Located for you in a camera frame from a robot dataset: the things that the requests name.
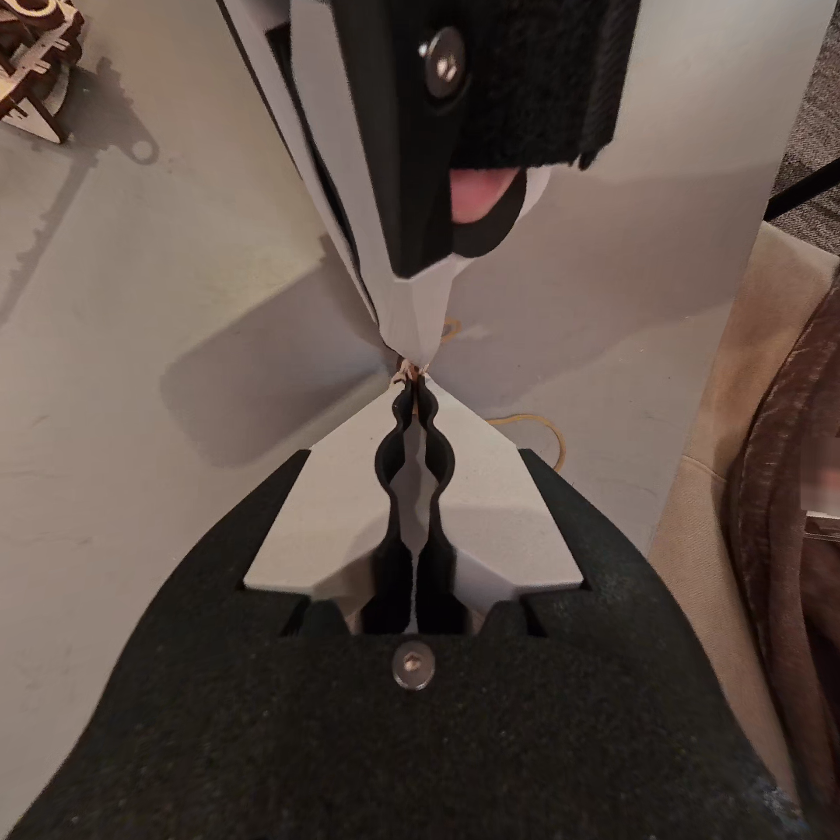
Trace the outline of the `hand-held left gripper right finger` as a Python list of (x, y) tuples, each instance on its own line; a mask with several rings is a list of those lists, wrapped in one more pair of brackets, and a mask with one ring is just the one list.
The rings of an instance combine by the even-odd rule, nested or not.
[(523, 453), (432, 380), (416, 382), (434, 478), (416, 571), (422, 634), (468, 634), (474, 614), (525, 595), (575, 590), (574, 561)]

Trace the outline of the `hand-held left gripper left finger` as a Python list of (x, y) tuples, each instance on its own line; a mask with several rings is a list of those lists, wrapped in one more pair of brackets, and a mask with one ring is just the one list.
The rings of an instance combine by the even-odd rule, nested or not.
[(245, 587), (332, 602), (343, 616), (356, 616), (366, 634), (407, 629), (413, 556), (392, 484), (406, 462), (413, 408), (413, 382), (392, 380), (304, 452)]

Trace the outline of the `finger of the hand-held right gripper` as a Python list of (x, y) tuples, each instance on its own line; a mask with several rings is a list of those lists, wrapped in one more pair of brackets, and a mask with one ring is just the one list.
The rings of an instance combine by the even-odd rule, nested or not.
[(339, 257), (373, 323), (378, 325), (373, 301), (361, 278), (360, 259), (350, 222), (312, 137), (294, 78), (291, 61), (291, 3), (218, 1), (217, 5)]
[(422, 368), (435, 356), (453, 280), (468, 261), (448, 256), (412, 279), (394, 274), (364, 155), (331, 7), (290, 3), (291, 65), (314, 145), (338, 194), (384, 343)]

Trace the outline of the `wooden mechanical model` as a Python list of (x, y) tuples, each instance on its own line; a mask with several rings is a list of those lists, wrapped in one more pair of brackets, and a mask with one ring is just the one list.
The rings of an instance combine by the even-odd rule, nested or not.
[(1, 120), (54, 144), (85, 19), (71, 1), (1, 2)]

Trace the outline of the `person's right hand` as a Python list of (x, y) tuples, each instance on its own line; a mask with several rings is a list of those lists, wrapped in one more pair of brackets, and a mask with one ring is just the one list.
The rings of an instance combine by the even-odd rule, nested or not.
[(519, 169), (451, 170), (451, 217), (454, 224), (473, 224), (493, 209), (519, 174)]

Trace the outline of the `black metal rod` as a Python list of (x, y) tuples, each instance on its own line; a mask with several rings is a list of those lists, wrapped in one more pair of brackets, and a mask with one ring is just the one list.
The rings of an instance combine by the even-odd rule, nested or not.
[(763, 221), (771, 222), (838, 184), (839, 160), (835, 160), (774, 195), (766, 206)]

